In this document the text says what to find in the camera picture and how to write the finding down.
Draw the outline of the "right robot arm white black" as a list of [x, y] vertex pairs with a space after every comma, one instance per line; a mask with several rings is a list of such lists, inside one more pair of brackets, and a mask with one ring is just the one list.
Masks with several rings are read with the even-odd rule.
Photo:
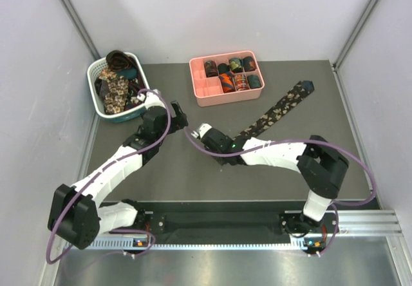
[[328, 206], [339, 194], [349, 162], [336, 149], [318, 144], [284, 143], [270, 145], [255, 137], [235, 140], [209, 124], [198, 128], [200, 141], [213, 153], [241, 155], [217, 156], [222, 165], [272, 166], [295, 171], [302, 175], [310, 191], [298, 218], [288, 218], [284, 229], [290, 234], [314, 232], [324, 223]]

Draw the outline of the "black gold floral tie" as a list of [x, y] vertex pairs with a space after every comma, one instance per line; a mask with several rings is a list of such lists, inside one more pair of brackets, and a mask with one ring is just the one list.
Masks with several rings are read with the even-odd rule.
[[241, 131], [235, 138], [257, 137], [273, 126], [300, 102], [315, 91], [312, 81], [299, 81], [257, 121]]

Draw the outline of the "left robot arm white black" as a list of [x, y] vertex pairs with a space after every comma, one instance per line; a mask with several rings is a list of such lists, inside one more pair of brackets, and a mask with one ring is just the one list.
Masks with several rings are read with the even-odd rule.
[[105, 198], [129, 175], [144, 167], [160, 150], [163, 134], [172, 134], [188, 125], [178, 102], [171, 104], [169, 117], [163, 106], [151, 106], [142, 116], [137, 132], [128, 137], [115, 154], [89, 176], [72, 186], [63, 184], [53, 195], [48, 229], [78, 249], [114, 229], [127, 227], [139, 232], [146, 217], [130, 200], [103, 206]]

